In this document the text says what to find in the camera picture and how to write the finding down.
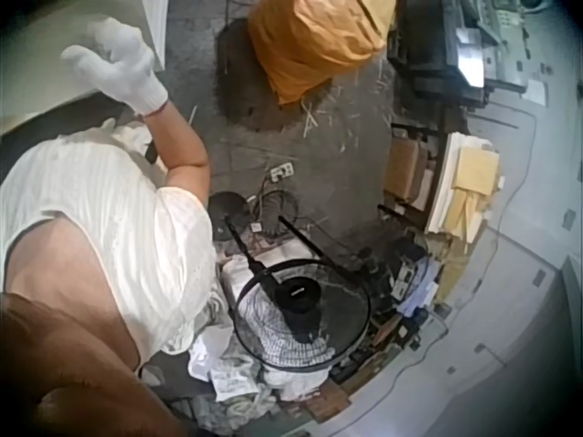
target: white glove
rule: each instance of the white glove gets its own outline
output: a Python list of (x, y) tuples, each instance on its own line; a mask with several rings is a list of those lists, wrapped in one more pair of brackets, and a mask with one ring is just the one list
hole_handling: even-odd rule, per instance
[(82, 46), (69, 46), (61, 58), (103, 94), (129, 105), (137, 114), (156, 112), (168, 101), (168, 91), (154, 75), (154, 53), (141, 31), (114, 18), (89, 26), (89, 32), (109, 57)]

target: stack of paper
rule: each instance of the stack of paper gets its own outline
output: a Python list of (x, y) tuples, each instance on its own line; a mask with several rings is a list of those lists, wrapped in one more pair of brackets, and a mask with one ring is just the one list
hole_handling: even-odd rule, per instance
[(499, 155), (493, 150), (492, 143), (482, 138), (449, 136), (426, 232), (474, 241), (497, 185)]

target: orange plastic bag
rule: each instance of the orange plastic bag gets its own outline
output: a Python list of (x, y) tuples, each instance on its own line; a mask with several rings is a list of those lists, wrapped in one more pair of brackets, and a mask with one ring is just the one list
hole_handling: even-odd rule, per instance
[(369, 59), (386, 44), (396, 0), (261, 0), (251, 12), (255, 54), (280, 103)]

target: concrete floor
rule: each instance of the concrete floor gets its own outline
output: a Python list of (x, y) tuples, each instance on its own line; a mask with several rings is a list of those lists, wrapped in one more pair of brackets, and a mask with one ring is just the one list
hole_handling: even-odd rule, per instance
[(393, 70), (384, 61), (379, 75), (372, 61), (311, 93), (306, 105), (314, 102), (319, 126), (304, 138), (300, 106), (278, 107), (253, 55), (248, 12), (231, 4), (225, 31), (225, 2), (170, 2), (163, 81), (185, 117), (197, 106), (192, 125), (210, 154), (213, 192), (250, 196), (267, 168), (291, 161), (295, 176), (285, 186), (300, 214), (328, 219), (324, 226), (341, 235), (373, 218), (383, 196), (393, 96), (377, 80), (391, 84)]

